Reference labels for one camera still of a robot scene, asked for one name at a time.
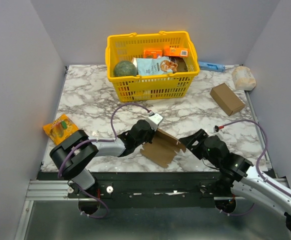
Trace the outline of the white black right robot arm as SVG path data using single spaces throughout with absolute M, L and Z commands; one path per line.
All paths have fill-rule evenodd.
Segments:
M 215 184 L 221 196 L 232 193 L 263 205 L 285 217 L 291 231 L 291 189 L 260 171 L 243 156 L 229 151 L 217 135 L 209 136 L 203 129 L 182 137 L 179 141 L 198 159 L 205 159 L 216 167 L 221 177 Z

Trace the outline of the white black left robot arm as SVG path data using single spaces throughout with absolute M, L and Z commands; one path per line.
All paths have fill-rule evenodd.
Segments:
M 128 131 L 112 139 L 89 139 L 84 130 L 78 130 L 54 147 L 49 155 L 57 166 L 59 176 L 71 180 L 79 186 L 79 192 L 86 198 L 92 197 L 97 190 L 96 180 L 86 169 L 96 157 L 125 157 L 137 147 L 151 143 L 162 119 L 150 117 L 138 120 Z

